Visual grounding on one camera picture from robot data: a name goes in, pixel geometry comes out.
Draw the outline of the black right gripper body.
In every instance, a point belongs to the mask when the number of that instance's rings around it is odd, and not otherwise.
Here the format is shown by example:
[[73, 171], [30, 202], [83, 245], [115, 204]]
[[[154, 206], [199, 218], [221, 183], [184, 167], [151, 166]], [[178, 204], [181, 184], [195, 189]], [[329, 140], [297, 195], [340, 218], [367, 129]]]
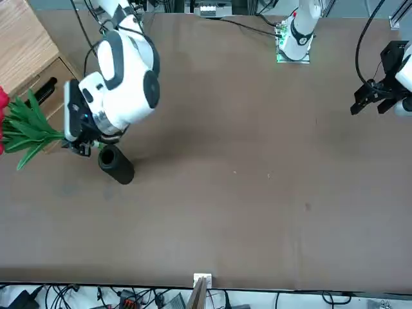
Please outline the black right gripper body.
[[78, 110], [73, 112], [73, 142], [74, 149], [80, 149], [81, 145], [98, 140], [101, 131], [97, 128], [93, 115], [89, 110]]

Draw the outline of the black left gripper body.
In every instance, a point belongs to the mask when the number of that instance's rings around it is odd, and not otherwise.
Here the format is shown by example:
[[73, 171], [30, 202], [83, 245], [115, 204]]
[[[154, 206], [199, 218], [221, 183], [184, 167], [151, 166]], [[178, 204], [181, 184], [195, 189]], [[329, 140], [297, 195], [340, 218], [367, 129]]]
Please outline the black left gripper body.
[[390, 41], [381, 51], [380, 58], [384, 68], [384, 84], [391, 84], [395, 80], [409, 41]]

